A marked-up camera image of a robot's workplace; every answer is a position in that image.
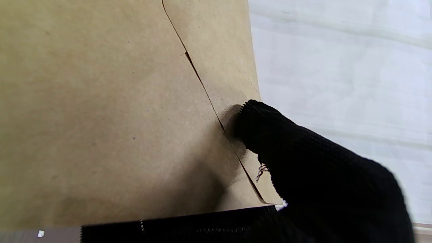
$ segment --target white fabric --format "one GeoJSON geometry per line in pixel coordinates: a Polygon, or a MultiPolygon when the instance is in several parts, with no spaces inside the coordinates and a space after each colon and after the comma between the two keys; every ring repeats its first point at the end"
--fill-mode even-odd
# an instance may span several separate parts
{"type": "Polygon", "coordinates": [[[261,97],[389,168],[432,224],[432,4],[249,0],[261,97]]]}

